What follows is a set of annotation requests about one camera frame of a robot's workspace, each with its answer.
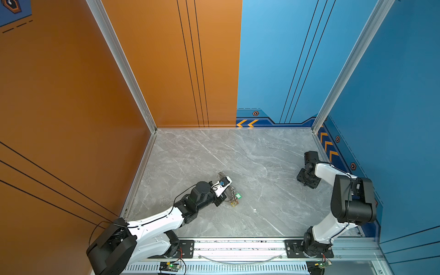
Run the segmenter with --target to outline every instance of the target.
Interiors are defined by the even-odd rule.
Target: metal corner post
[[[324,123],[326,117],[329,115],[333,105],[336,103],[337,98],[341,94],[357,64],[362,58],[363,54],[367,50],[370,42],[373,40],[374,35],[378,31],[380,25],[388,14],[392,4],[395,0],[378,0],[374,7],[370,17],[368,18],[365,26],[362,29],[350,55],[345,61],[344,67],[342,67],[339,76],[337,77],[329,95],[324,101],[315,122],[312,125],[312,131],[316,134],[319,128]]]
[[[130,64],[125,56],[124,50],[122,49],[121,43],[117,38],[116,32],[110,22],[107,12],[101,0],[86,0],[90,11],[95,17],[96,23],[101,30],[107,45],[116,61],[125,82],[132,93],[132,96],[148,126],[151,134],[154,134],[157,130],[156,124],[154,122],[153,116],[151,115],[148,105],[145,102],[145,98],[140,90],[140,87],[136,81],[136,77],[130,67]]]

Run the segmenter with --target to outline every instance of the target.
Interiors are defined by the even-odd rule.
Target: dark blue wall panel
[[[330,113],[383,202],[385,252],[440,240],[436,229],[401,238],[440,225],[439,11],[437,0],[396,1]],[[397,274],[423,274],[438,258],[414,259],[436,255],[438,244],[387,258],[410,260],[391,265]]]
[[[237,108],[275,123],[316,115],[376,2],[244,0]]]

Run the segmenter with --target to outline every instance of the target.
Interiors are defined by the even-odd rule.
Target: black mounting plate
[[[308,258],[308,259],[314,259],[309,258],[304,255],[302,250],[302,240],[284,240],[284,245],[286,248],[287,258]],[[333,251],[331,248],[324,253],[326,258],[333,258]]]
[[[182,258],[191,259],[194,255],[194,240],[179,240],[179,247],[182,249]],[[165,259],[165,256],[151,256],[149,259]]]

